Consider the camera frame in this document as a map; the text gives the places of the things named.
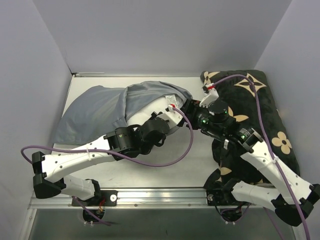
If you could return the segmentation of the white pillow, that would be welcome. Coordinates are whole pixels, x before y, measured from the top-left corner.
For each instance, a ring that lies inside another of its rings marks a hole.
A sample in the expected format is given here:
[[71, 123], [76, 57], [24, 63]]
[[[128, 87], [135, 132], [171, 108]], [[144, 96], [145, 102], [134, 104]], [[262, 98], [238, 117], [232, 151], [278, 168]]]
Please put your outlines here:
[[[148, 103], [142, 109], [138, 110], [132, 116], [130, 116], [126, 123], [128, 126], [130, 125], [142, 125], [144, 124], [150, 117], [153, 112], [155, 112], [158, 116], [162, 114], [168, 105], [175, 105], [178, 109], [180, 109], [184, 104], [184, 100], [177, 96], [176, 94], [170, 94], [161, 96], [152, 102]], [[171, 128], [169, 130], [168, 135], [175, 133], [178, 130], [178, 126]]]

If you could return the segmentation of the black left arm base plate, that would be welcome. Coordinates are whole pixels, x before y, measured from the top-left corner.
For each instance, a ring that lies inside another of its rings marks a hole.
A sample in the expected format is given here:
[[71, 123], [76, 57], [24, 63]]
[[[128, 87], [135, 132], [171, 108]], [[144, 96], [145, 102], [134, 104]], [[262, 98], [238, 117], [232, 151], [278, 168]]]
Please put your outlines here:
[[88, 200], [78, 200], [85, 207], [115, 207], [118, 200], [117, 190], [102, 190], [101, 196], [95, 196]]

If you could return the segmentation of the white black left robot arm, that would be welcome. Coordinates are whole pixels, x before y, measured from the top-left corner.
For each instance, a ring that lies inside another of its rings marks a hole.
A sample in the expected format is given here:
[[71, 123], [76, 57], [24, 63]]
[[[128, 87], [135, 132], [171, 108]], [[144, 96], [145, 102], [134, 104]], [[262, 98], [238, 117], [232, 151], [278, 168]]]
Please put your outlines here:
[[32, 154], [33, 189], [38, 199], [48, 199], [59, 194], [78, 197], [90, 206], [101, 201], [99, 183], [81, 179], [71, 174], [79, 170], [124, 157], [147, 155], [153, 146], [160, 147], [176, 126], [171, 112], [148, 119], [144, 124], [118, 127], [98, 139], [74, 148], [65, 154]]

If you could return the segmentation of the aluminium front rail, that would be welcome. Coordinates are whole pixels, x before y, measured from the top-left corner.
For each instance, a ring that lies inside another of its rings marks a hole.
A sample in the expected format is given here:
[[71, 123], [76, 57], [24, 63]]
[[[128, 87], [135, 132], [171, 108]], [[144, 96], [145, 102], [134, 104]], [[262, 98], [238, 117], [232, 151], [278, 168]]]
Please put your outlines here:
[[[116, 190], [116, 206], [85, 206], [90, 210], [118, 208], [143, 208], [143, 209], [182, 209], [182, 208], [208, 208], [206, 190], [203, 188], [118, 188], [103, 189]], [[238, 196], [234, 198], [239, 202], [247, 202], [256, 206], [261, 206], [274, 210], [271, 203], [280, 195], [274, 188], [261, 186], [250, 186], [248, 194], [244, 192], [245, 187], [240, 187]], [[80, 208], [81, 203], [73, 200], [70, 196], [60, 194], [48, 199], [38, 199], [33, 196], [29, 203], [30, 209], [71, 209]], [[234, 206], [221, 206], [222, 208], [232, 208]]]

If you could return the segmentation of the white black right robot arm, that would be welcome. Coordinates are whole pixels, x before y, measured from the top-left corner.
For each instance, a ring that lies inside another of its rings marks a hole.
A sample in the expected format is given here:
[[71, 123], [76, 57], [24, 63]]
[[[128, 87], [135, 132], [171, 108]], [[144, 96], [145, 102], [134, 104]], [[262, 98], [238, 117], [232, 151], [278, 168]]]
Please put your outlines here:
[[230, 116], [226, 102], [202, 107], [190, 99], [182, 112], [190, 127], [213, 138], [219, 169], [205, 187], [214, 203], [259, 205], [290, 226], [305, 222], [320, 199], [318, 184], [303, 180], [273, 153], [264, 137]]

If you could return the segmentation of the black floral pattern cushion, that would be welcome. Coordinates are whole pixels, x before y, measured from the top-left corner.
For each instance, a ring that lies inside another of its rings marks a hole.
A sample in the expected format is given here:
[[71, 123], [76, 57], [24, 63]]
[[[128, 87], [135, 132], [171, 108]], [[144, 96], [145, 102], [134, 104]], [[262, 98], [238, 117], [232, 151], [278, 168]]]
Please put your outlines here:
[[[300, 175], [298, 160], [265, 73], [259, 70], [203, 71], [200, 79], [204, 85], [208, 85], [228, 76], [232, 78], [219, 83], [215, 89], [228, 104], [229, 115], [243, 127], [253, 128], [260, 135], [265, 132], [273, 153]], [[268, 183], [266, 177], [236, 153], [222, 157], [221, 142], [213, 140], [211, 148], [218, 168], [206, 180], [203, 186], [206, 190], [217, 189], [231, 179], [241, 179], [253, 185]]]

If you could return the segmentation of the grey pillowcase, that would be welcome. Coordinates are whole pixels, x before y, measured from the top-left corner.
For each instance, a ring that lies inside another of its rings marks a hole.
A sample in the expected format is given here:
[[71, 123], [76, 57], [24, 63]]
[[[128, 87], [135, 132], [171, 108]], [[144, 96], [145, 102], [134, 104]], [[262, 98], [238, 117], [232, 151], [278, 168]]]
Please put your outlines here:
[[119, 127], [151, 102], [175, 95], [183, 103], [191, 93], [161, 81], [144, 81], [127, 87], [93, 86], [67, 108], [55, 131], [53, 142], [60, 145], [84, 145]]

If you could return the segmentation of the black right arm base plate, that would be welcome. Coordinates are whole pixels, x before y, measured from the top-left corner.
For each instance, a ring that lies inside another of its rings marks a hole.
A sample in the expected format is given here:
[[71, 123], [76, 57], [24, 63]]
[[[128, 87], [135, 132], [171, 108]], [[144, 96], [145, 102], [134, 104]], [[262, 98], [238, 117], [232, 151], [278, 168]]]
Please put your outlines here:
[[236, 200], [231, 193], [223, 193], [221, 189], [208, 189], [206, 190], [206, 200], [208, 206], [247, 206], [249, 203], [245, 201]]

